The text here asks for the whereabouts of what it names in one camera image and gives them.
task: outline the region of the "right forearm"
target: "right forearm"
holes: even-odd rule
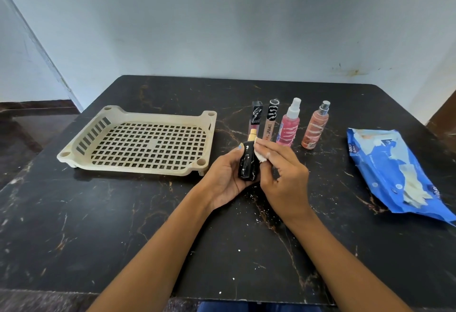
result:
[[[334,238],[315,213],[285,223],[311,258],[342,312],[411,312]]]

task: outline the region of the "black nail polish bottle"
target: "black nail polish bottle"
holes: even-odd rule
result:
[[[248,141],[243,143],[244,154],[239,162],[239,172],[237,174],[241,180],[255,181],[259,174],[259,160],[254,153],[254,143],[256,137],[256,129],[251,129]]]

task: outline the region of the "plastic basket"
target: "plastic basket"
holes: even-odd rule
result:
[[[57,155],[71,167],[184,176],[208,169],[217,113],[127,113],[104,107]]]

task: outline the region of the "wet wipes packet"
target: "wet wipes packet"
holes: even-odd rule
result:
[[[347,137],[350,156],[370,191],[391,212],[418,213],[450,224],[456,220],[398,131],[349,128]]]

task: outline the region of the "left forearm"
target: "left forearm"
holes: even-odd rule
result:
[[[211,212],[204,191],[193,188],[168,220],[90,307],[95,311],[162,311],[179,271]]]

